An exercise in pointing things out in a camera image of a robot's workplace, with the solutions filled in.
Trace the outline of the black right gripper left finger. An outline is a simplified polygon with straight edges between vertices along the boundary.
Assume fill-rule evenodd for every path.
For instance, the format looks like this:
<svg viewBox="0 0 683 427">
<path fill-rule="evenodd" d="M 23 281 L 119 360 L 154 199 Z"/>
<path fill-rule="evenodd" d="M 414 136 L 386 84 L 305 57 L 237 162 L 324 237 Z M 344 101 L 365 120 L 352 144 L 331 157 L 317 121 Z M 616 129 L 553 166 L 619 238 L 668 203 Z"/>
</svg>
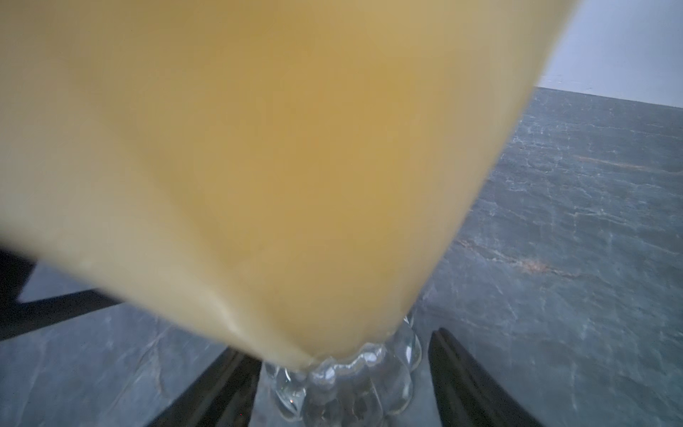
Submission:
<svg viewBox="0 0 683 427">
<path fill-rule="evenodd" d="M 148 427 L 247 426 L 260 373 L 259 359 L 227 348 Z"/>
</svg>

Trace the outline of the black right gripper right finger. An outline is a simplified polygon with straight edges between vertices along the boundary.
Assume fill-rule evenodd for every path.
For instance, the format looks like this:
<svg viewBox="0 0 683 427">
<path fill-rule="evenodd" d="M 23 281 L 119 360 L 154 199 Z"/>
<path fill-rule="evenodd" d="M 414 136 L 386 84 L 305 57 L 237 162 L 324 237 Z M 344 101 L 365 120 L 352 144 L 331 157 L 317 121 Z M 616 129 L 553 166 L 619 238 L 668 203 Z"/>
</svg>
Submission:
<svg viewBox="0 0 683 427">
<path fill-rule="evenodd" d="M 542 427 L 448 330 L 432 332 L 428 360 L 444 426 Z"/>
</svg>

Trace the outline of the yellow wavy glass vase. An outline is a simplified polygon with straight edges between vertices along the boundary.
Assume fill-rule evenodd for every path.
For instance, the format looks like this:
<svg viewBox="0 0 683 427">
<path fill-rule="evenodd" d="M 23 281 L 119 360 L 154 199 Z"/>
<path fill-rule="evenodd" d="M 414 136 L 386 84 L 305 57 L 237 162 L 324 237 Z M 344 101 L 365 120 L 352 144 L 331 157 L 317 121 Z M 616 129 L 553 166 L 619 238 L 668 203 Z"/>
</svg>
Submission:
<svg viewBox="0 0 683 427">
<path fill-rule="evenodd" d="M 382 426 L 573 1 L 5 1 L 1 244 Z"/>
</svg>

